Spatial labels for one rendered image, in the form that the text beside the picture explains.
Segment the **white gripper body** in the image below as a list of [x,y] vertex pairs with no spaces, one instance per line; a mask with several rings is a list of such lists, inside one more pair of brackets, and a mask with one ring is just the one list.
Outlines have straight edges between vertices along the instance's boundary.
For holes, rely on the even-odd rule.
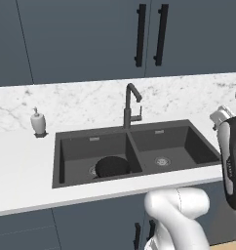
[[[225,105],[221,105],[215,112],[210,115],[210,119],[214,122],[213,129],[216,131],[219,126],[234,117],[234,113]],[[234,128],[234,123],[230,120],[228,122],[231,128]]]

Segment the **dark grey double sink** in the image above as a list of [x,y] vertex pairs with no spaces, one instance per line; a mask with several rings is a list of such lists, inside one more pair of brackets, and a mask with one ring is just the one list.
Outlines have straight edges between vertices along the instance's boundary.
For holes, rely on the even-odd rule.
[[220,163],[218,151],[188,120],[57,132],[53,187],[100,182],[96,164],[107,156],[128,161],[127,178]]

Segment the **dark grey sink tap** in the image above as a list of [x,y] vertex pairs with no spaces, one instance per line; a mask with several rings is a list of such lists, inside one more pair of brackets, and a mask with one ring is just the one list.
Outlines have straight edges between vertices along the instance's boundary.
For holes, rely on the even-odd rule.
[[131,95],[134,95],[136,101],[139,103],[142,100],[142,96],[139,93],[138,89],[133,83],[129,83],[126,87],[126,102],[124,108],[124,122],[123,127],[129,129],[132,122],[142,120],[142,108],[139,109],[139,115],[132,115],[131,110]]

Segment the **blue-grey base cupboard door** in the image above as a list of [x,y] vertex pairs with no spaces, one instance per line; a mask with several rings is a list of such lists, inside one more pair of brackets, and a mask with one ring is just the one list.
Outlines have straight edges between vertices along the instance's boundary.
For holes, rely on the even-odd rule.
[[236,216],[223,182],[150,191],[144,198],[154,235],[144,250],[210,250],[236,240]]
[[53,209],[61,250],[134,250],[135,223],[144,218],[144,195]]

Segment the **white soap dispenser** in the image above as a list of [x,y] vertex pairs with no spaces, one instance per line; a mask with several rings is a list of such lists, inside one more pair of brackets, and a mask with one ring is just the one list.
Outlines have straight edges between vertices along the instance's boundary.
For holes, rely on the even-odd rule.
[[38,112],[37,107],[34,107],[34,113],[30,117],[31,126],[35,132],[36,138],[44,138],[47,135],[46,119],[42,113]]

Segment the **blue-grey drawer front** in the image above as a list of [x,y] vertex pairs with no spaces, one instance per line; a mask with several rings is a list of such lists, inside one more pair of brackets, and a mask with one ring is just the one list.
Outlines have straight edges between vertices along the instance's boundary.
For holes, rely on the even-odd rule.
[[0,235],[30,230],[54,231],[51,209],[0,216]]

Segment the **wide blue-grey wall cupboard door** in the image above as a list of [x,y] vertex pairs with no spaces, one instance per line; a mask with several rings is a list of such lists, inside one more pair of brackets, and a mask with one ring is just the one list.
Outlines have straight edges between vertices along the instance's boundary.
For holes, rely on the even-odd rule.
[[[139,4],[146,5],[136,67]],[[36,84],[141,78],[150,0],[18,0]]]

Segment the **narrow blue-grey wall cupboard door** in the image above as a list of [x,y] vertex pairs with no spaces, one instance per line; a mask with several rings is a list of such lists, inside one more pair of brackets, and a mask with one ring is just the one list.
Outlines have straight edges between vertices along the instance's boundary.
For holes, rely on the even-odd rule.
[[16,0],[0,0],[0,87],[32,84]]

